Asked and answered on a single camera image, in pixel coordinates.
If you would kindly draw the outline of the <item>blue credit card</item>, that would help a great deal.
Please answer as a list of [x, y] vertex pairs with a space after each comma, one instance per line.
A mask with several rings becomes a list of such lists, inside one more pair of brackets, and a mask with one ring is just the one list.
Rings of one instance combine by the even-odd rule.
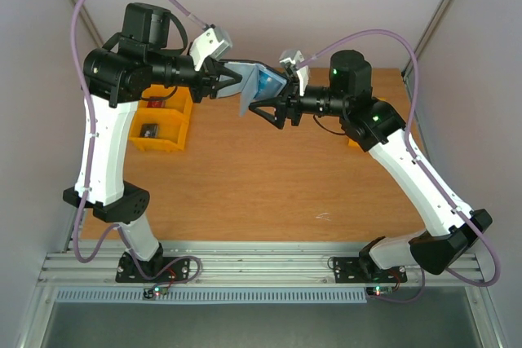
[[277, 96], [284, 86], [284, 79], [263, 71], [259, 72], [256, 100], [269, 99]]

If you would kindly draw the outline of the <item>black card holder wallet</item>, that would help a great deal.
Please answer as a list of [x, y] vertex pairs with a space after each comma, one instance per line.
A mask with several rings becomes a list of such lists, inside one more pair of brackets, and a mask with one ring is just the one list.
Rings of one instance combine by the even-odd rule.
[[284, 75], [279, 74], [277, 71], [269, 68], [265, 64], [237, 60], [226, 60], [224, 64], [227, 68], [240, 73], [243, 76], [242, 82], [234, 85], [241, 88], [241, 93], [238, 94], [240, 95], [239, 115], [241, 117], [249, 110], [249, 105], [251, 103], [259, 101], [256, 100], [254, 96], [257, 92], [260, 71], [277, 75], [281, 79], [287, 80]]

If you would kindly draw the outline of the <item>dark VIP card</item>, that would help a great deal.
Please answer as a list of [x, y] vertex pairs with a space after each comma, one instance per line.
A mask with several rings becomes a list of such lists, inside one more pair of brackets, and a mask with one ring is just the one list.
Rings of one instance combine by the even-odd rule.
[[158, 131], [159, 125], [156, 123], [143, 124], [140, 128], [139, 136], [143, 139], [156, 139]]

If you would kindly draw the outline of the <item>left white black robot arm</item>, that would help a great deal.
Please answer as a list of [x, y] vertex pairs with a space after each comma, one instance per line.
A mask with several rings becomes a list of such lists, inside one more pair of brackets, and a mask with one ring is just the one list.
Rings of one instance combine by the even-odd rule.
[[77, 182], [64, 201], [77, 209], [73, 240], [83, 213], [117, 230], [126, 252], [122, 271], [146, 281], [159, 279], [168, 264], [146, 217], [148, 191], [123, 178], [131, 122], [143, 93], [153, 85], [186, 87], [192, 99], [215, 98], [242, 77], [221, 60], [232, 48], [229, 34], [205, 25], [193, 42], [171, 11], [144, 3], [126, 6], [122, 29], [84, 60], [80, 72], [86, 132]]

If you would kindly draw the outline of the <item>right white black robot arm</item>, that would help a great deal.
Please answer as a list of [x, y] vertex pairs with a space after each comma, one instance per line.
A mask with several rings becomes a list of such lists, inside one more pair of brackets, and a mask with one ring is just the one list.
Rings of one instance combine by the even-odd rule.
[[419, 233], [379, 237], [359, 252], [361, 273], [377, 280], [388, 269], [417, 265], [439, 275], [465, 253], [492, 223], [484, 209], [472, 209], [442, 181], [406, 134], [406, 123], [388, 102], [373, 95], [372, 67], [358, 51], [330, 57], [329, 86], [305, 86], [305, 73], [260, 68], [254, 72], [251, 112], [276, 128], [297, 126], [302, 115], [337, 117], [343, 133], [369, 153], [396, 181], [424, 222]]

